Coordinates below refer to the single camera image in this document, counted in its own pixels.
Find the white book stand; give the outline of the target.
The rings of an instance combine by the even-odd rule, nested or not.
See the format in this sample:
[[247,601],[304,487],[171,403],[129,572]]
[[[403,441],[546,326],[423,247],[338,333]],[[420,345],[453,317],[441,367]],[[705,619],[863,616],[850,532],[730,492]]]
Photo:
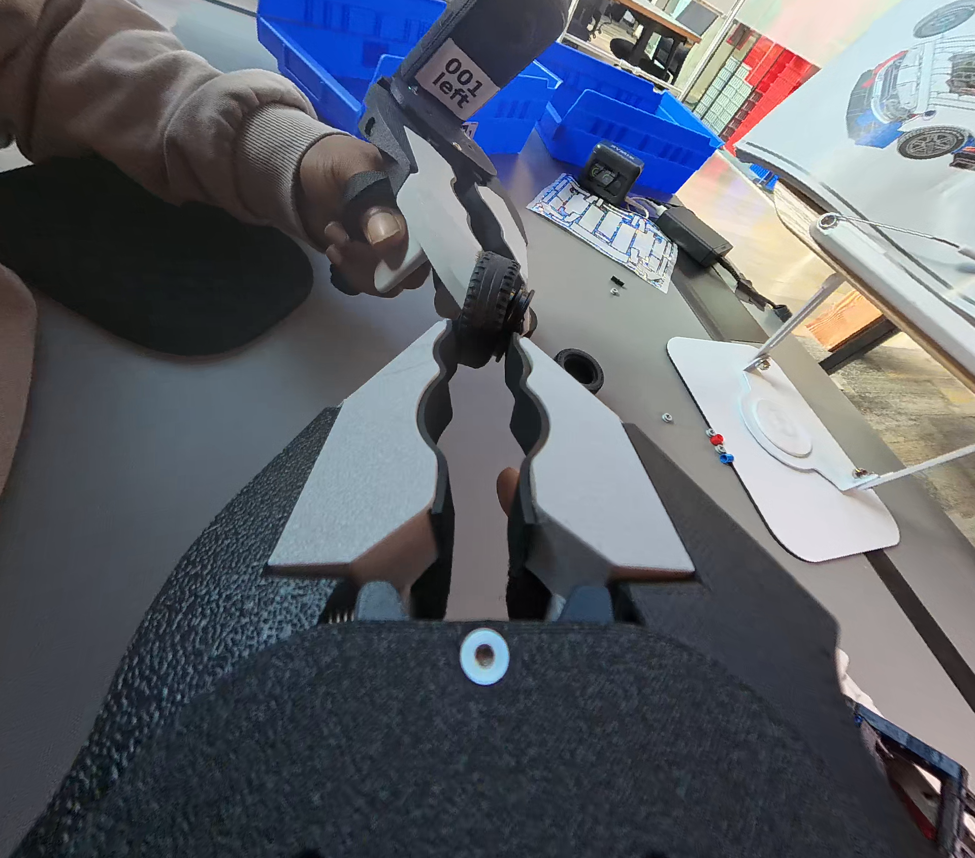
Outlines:
[[773,358],[803,319],[852,277],[878,292],[949,357],[973,360],[973,320],[896,261],[880,233],[931,242],[973,261],[973,239],[956,242],[827,213],[811,224],[809,234],[838,270],[762,345],[675,337],[666,347],[706,423],[730,446],[735,456],[730,465],[770,532],[808,563],[896,546],[898,525],[876,490],[974,451],[967,445],[885,473],[858,467]]

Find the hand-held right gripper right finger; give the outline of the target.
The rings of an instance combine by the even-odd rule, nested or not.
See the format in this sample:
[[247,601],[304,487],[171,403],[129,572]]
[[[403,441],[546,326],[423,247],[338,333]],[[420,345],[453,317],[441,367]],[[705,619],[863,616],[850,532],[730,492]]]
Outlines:
[[689,580],[695,569],[623,422],[532,341],[505,357],[523,452],[508,514],[510,618],[581,587]]

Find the blue plastic storage bin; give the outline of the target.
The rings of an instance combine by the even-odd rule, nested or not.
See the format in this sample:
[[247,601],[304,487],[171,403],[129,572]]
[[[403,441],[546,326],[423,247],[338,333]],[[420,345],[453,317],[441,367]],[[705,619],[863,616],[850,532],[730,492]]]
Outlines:
[[637,191],[667,199],[724,145],[672,93],[631,72],[563,44],[538,61],[561,82],[536,126],[558,161],[581,168],[596,144],[615,145],[642,162]]

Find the sticker sheet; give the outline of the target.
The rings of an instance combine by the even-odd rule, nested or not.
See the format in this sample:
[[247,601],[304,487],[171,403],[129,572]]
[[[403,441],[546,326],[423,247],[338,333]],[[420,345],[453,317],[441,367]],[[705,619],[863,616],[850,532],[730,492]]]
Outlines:
[[578,181],[560,175],[543,188],[528,211],[595,249],[653,288],[667,292],[678,249],[656,225],[645,199],[610,206],[584,191]]

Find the person's left hand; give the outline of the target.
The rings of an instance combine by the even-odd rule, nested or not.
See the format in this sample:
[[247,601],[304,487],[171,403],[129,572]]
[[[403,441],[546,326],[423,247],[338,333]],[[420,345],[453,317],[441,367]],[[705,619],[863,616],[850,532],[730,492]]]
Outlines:
[[393,205],[363,205],[357,214],[343,207],[350,180],[364,172],[385,172],[382,152],[374,145],[345,134],[319,140],[299,166],[297,205],[311,243],[328,258],[339,287],[393,299],[420,288],[430,266],[418,267],[390,291],[377,291],[374,272],[381,262],[398,267],[405,254],[408,225]]

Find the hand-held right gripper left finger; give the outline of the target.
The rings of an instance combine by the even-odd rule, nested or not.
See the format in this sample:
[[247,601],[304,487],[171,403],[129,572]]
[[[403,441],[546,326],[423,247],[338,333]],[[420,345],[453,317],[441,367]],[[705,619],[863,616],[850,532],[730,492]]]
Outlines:
[[454,509],[439,440],[456,372],[453,324],[439,321],[343,401],[268,572],[388,582],[413,617],[445,617]]

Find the wooden pillar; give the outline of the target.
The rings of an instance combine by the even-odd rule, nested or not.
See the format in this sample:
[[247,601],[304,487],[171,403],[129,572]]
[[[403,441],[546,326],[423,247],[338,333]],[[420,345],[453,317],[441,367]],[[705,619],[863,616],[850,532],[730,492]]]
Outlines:
[[859,291],[839,291],[806,320],[800,333],[825,352],[835,353],[877,326],[886,326],[886,317],[879,308]]

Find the stack of red blue crates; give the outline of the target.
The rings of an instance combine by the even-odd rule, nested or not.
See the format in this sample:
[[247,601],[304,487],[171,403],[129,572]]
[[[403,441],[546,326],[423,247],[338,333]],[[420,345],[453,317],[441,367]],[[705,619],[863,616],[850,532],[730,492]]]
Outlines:
[[723,141],[723,154],[738,161],[760,186],[777,176],[742,160],[736,145],[820,67],[744,23],[736,23],[708,61],[687,97],[694,114]]

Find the toy brick race car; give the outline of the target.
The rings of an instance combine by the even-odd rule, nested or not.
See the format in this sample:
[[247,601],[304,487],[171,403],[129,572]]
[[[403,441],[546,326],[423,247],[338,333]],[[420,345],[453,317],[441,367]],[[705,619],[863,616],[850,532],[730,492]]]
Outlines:
[[974,798],[967,770],[898,727],[848,674],[849,658],[835,651],[840,690],[873,761],[909,820],[938,856],[974,855]]

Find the person's left forearm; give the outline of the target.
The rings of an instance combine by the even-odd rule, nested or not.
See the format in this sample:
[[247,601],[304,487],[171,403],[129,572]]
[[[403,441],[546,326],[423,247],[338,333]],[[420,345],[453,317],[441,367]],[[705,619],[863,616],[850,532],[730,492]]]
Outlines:
[[300,162],[335,133],[281,75],[220,72],[135,0],[1,0],[1,131],[35,163],[96,155],[297,238]]

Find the black rubber toy tyre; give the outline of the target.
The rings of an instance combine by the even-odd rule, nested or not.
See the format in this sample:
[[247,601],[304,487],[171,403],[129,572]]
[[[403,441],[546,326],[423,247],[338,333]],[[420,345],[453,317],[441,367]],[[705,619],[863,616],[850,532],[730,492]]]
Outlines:
[[578,348],[565,348],[554,356],[555,362],[575,381],[592,394],[597,394],[604,384],[602,365],[588,352]]
[[477,369],[506,354],[515,334],[506,333],[505,314],[513,292],[520,286],[527,288],[514,260],[481,252],[460,314],[453,321],[459,364]]

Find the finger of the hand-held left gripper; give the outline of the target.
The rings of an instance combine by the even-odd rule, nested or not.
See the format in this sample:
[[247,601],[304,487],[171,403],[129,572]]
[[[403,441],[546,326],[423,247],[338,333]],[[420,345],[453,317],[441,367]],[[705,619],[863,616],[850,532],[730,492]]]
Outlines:
[[528,237],[503,186],[497,181],[472,183],[467,193],[467,215],[481,247],[514,260],[522,280],[529,281]]
[[462,307],[483,243],[497,235],[494,212],[477,184],[469,185],[466,202],[459,198],[454,169],[421,134],[407,129],[405,138],[415,169],[398,191],[398,208],[408,228],[398,280],[427,261],[454,304]]

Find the instruction booklet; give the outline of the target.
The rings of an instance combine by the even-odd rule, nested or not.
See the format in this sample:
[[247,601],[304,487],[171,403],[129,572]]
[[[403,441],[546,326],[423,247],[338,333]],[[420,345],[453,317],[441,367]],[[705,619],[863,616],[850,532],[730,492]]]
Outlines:
[[973,316],[974,0],[900,0],[735,144]]

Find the black textured pad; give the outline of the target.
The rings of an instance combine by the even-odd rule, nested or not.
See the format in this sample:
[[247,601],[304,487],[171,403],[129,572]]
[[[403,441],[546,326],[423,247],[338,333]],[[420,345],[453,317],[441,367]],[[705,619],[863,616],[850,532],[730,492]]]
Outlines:
[[282,232],[209,205],[172,205],[95,157],[2,173],[1,261],[117,338],[179,357],[244,347],[314,284]]

